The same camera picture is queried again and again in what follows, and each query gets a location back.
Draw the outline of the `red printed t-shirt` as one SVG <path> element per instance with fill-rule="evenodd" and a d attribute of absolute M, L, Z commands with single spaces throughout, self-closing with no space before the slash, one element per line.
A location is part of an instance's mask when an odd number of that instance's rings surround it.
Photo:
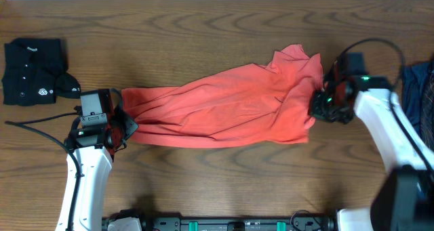
<path fill-rule="evenodd" d="M 305 143 L 308 114 L 322 86 L 320 54 L 301 45 L 273 54 L 267 65 L 246 64 L 180 87 L 127 88 L 124 110 L 138 124 L 132 140 L 179 148 L 230 148 L 269 141 Z"/>

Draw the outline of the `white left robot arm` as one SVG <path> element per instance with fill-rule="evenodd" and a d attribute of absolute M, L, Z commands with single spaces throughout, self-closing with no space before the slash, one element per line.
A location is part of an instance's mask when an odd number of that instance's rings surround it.
<path fill-rule="evenodd" d="M 66 188 L 57 230 L 102 230 L 106 183 L 116 151 L 138 125 L 120 107 L 111 114 L 91 113 L 74 122 L 65 141 L 68 156 Z"/>

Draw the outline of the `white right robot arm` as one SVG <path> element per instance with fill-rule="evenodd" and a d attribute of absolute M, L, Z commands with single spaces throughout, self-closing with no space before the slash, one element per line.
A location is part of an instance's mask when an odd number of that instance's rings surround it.
<path fill-rule="evenodd" d="M 433 151 L 415 132 L 387 78 L 328 81 L 313 93 L 309 114 L 331 123 L 360 119 L 387 170 L 372 204 L 337 211 L 335 230 L 433 229 Z"/>

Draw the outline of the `dark blue garment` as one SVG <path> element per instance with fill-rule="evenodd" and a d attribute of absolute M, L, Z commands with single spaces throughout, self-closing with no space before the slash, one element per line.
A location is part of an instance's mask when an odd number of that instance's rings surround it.
<path fill-rule="evenodd" d="M 433 149 L 433 61 L 402 72 L 403 111 L 425 145 Z"/>

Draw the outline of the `folded black polo shirt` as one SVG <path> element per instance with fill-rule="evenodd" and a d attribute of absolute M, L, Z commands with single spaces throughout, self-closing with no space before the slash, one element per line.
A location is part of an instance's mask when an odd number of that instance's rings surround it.
<path fill-rule="evenodd" d="M 57 97 L 78 99 L 81 86 L 67 72 L 60 39 L 17 38 L 4 45 L 3 103 L 54 104 Z"/>

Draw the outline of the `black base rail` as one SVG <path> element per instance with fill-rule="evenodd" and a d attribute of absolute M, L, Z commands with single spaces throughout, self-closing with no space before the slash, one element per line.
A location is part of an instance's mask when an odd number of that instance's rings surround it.
<path fill-rule="evenodd" d="M 144 222 L 145 231 L 335 231 L 332 217 L 300 214 L 283 218 L 187 218 L 154 217 Z"/>

